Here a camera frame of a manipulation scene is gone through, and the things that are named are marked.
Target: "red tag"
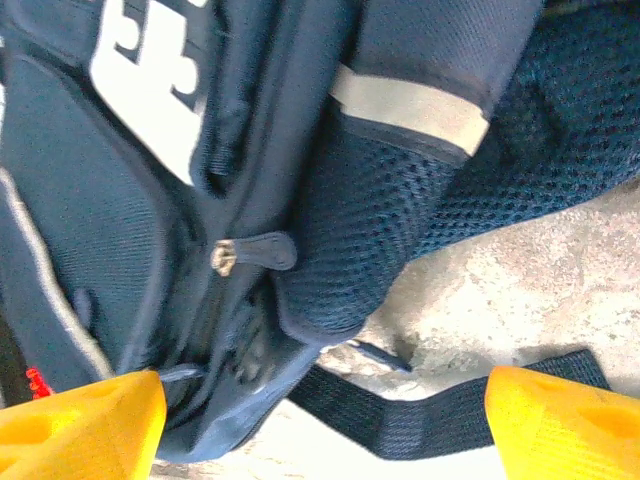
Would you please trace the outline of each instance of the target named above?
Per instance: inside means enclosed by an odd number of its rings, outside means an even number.
[[[44,381],[42,374],[37,368],[31,367],[27,370],[27,378],[31,380],[29,388],[31,388],[31,391],[33,392],[34,400],[42,397],[48,397],[54,393],[54,391],[51,390],[51,387],[47,385],[47,382]]]

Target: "backpack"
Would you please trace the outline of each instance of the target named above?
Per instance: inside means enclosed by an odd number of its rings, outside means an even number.
[[[635,2],[0,6],[4,316],[55,391],[158,371],[172,462],[287,396],[383,458],[490,443],[486,379],[390,402],[313,365],[408,261],[640,172]]]

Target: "black webbing strap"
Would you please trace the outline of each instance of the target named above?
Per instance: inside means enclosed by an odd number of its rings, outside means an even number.
[[[588,350],[526,368],[609,389]],[[314,367],[289,395],[329,427],[387,460],[418,460],[493,444],[484,412],[487,377],[417,401],[392,401]]]

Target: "zipper tab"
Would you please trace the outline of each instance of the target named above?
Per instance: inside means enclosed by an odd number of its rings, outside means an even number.
[[[297,260],[296,245],[285,232],[220,240],[211,253],[211,266],[221,277],[228,277],[236,263],[283,271],[292,269]]]

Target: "concrete ground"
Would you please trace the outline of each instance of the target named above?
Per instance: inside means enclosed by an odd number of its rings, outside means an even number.
[[[640,178],[587,204],[453,245],[407,266],[363,339],[411,357],[391,373],[348,347],[322,363],[389,398],[417,399],[588,346],[614,390],[640,397]],[[501,479],[495,448],[420,462],[378,460],[284,402],[244,449],[152,478]]]

